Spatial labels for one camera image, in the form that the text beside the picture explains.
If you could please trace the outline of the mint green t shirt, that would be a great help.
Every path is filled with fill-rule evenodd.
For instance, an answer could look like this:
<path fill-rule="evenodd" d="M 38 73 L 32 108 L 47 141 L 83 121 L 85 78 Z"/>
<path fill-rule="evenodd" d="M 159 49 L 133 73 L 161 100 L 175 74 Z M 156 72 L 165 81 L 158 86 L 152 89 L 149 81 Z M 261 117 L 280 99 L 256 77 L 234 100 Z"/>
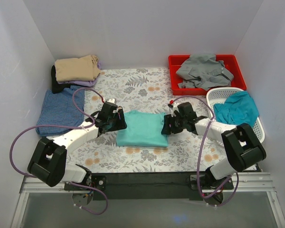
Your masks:
<path fill-rule="evenodd" d="M 164 116 L 137 110 L 125 113 L 127 128 L 117 132 L 117 146 L 168 147 L 167 136 L 161 133 Z"/>

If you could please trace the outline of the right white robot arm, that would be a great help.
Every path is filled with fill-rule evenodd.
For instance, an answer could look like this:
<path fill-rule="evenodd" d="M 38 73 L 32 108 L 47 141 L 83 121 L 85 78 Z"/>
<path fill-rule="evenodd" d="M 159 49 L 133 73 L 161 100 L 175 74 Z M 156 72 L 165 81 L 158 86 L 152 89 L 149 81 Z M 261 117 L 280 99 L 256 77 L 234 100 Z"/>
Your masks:
<path fill-rule="evenodd" d="M 242 172 L 266 158 L 266 151 L 249 124 L 230 125 L 206 116 L 197 116 L 189 102 L 174 104 L 170 101 L 168 107 L 171 113 L 164 117 L 163 135 L 187 130 L 223 144 L 226 158 L 208 167 L 201 177 L 194 178 L 200 186 L 216 189 L 228 176 Z"/>

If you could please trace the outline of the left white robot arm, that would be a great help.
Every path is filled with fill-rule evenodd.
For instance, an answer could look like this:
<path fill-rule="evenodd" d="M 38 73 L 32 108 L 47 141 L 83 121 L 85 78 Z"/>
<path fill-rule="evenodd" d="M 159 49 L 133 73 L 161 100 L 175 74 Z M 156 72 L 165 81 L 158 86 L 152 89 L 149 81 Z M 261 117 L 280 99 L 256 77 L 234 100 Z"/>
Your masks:
<path fill-rule="evenodd" d="M 29 162 L 28 172 L 50 187 L 60 182 L 75 182 L 81 190 L 92 186 L 91 171 L 78 164 L 67 164 L 67 155 L 106 132 L 126 129 L 123 108 L 114 102 L 114 99 L 105 102 L 102 109 L 86 118 L 78 129 L 52 139 L 40 139 Z"/>

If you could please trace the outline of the white plastic basket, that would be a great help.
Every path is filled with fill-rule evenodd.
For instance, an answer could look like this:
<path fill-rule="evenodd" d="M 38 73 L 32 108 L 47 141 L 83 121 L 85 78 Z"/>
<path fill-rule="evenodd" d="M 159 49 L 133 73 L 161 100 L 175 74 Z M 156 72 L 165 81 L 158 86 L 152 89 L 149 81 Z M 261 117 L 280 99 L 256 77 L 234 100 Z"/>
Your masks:
<path fill-rule="evenodd" d="M 228 97 L 230 97 L 234 93 L 241 92 L 241 91 L 243 90 L 240 88 L 236 88 L 236 87 L 213 88 L 209 90 L 206 94 L 207 104 L 211 108 L 211 110 L 214 111 L 215 104 L 224 104 L 224 102 L 226 101 Z M 259 117 L 257 118 L 254 124 L 253 131 L 255 135 L 257 136 L 257 138 L 259 139 L 259 141 L 263 143 L 265 140 L 265 132 L 264 132 L 264 129 L 263 129 L 263 126 L 261 124 Z"/>

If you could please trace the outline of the floral patterned table mat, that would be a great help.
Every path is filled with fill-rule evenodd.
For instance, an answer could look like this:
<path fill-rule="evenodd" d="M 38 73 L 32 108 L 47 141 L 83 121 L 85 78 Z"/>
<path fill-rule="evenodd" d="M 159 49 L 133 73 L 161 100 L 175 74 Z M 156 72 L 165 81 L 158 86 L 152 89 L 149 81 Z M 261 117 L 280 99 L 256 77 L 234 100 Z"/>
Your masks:
<path fill-rule="evenodd" d="M 166 68 L 103 70 L 92 90 L 85 90 L 86 113 L 102 107 L 101 98 L 115 98 L 125 112 L 167 113 L 173 99 Z M 116 132 L 106 133 L 67 155 L 68 164 L 79 164 L 92 172 L 166 172 L 205 170 L 226 157 L 215 140 L 187 131 L 170 135 L 162 147 L 119 147 Z"/>

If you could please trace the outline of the folded lavender shirt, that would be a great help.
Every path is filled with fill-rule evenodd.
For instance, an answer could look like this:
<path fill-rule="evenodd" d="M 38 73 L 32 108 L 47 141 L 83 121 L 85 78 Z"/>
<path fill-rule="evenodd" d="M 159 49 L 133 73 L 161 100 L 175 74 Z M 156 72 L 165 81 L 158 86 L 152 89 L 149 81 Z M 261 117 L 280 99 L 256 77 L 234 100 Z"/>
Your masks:
<path fill-rule="evenodd" d="M 100 75 L 100 73 L 96 76 L 96 78 L 94 80 L 90 80 L 90 81 L 65 81 L 65 82 L 58 82 L 58 84 L 62 85 L 62 84 L 74 84 L 74 85 L 78 85 L 78 86 L 86 86 L 86 87 L 92 87 L 96 84 L 97 78 Z"/>

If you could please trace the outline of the blue checkered shirt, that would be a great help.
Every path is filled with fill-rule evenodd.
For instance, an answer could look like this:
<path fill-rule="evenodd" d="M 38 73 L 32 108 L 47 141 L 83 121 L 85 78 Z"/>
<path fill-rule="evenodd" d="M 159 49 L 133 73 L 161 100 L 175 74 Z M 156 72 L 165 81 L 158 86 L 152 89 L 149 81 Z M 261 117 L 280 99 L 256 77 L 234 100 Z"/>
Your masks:
<path fill-rule="evenodd" d="M 52 93 L 47 90 L 41 114 L 37 125 L 36 132 L 41 137 L 62 135 L 69 132 L 69 129 L 59 128 L 58 126 L 78 127 L 84 121 L 85 92 L 80 90 L 78 86 L 71 86 L 63 89 L 60 93 Z"/>

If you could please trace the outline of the grey polo shirt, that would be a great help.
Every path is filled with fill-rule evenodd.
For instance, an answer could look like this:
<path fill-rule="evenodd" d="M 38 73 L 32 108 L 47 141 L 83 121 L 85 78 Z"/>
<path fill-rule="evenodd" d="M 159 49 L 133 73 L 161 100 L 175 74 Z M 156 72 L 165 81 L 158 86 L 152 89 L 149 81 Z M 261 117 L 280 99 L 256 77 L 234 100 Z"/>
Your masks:
<path fill-rule="evenodd" d="M 234 75 L 224 61 L 215 54 L 193 54 L 183 62 L 176 74 L 182 78 L 179 88 L 200 88 L 208 91 L 215 87 L 230 86 Z"/>

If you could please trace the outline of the teal blue t shirt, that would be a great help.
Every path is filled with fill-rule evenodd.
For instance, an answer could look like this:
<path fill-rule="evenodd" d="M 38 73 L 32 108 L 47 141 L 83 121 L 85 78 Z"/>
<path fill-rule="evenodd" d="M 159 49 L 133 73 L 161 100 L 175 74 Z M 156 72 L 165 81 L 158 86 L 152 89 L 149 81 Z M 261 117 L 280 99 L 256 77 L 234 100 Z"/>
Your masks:
<path fill-rule="evenodd" d="M 254 99 L 246 91 L 232 94 L 223 104 L 214 104 L 213 108 L 216 120 L 223 124 L 253 127 L 259 117 Z"/>

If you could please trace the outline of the folded beige shirt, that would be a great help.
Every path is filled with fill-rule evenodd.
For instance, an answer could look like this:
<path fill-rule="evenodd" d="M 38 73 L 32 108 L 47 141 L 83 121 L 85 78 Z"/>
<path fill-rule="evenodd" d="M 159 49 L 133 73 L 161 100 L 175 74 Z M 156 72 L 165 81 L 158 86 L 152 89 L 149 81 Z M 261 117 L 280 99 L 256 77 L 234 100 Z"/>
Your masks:
<path fill-rule="evenodd" d="M 94 81 L 101 72 L 97 65 L 98 57 L 93 55 L 58 59 L 55 61 L 56 80 L 58 82 Z"/>

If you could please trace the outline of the folded black garment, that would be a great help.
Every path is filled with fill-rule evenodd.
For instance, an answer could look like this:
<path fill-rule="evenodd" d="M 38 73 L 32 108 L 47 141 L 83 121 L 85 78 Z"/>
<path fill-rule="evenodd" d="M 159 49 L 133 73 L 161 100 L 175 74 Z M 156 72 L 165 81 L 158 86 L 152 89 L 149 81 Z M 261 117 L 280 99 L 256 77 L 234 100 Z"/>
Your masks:
<path fill-rule="evenodd" d="M 54 94 L 60 93 L 63 89 L 61 89 L 60 84 L 56 80 L 56 68 L 53 65 L 51 68 L 51 91 Z"/>

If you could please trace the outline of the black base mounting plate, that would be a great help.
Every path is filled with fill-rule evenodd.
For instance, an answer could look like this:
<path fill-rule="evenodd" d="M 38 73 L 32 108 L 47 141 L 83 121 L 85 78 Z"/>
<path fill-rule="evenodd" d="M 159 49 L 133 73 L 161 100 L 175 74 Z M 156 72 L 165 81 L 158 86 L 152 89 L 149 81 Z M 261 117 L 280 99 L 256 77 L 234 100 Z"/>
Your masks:
<path fill-rule="evenodd" d="M 98 173 L 92 186 L 110 200 L 189 199 L 202 200 L 190 182 L 196 172 Z"/>

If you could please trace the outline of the aluminium frame rail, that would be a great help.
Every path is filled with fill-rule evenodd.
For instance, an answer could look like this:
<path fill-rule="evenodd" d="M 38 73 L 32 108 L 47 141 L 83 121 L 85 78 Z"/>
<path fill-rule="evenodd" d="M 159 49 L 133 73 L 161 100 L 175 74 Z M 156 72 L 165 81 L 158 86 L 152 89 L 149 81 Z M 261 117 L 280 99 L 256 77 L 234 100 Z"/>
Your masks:
<path fill-rule="evenodd" d="M 268 172 L 241 172 L 239 175 L 239 185 L 237 193 L 240 192 L 265 192 L 269 199 L 276 224 L 279 228 L 285 228 L 285 218 L 283 216 L 279 201 L 277 199 L 276 188 L 270 173 Z M 61 182 L 54 187 L 49 187 L 40 180 L 25 178 L 20 188 L 19 200 L 16 212 L 12 220 L 12 228 L 19 228 L 24 217 L 24 211 L 31 193 L 74 193 L 83 194 L 86 190 L 65 190 L 64 183 Z"/>

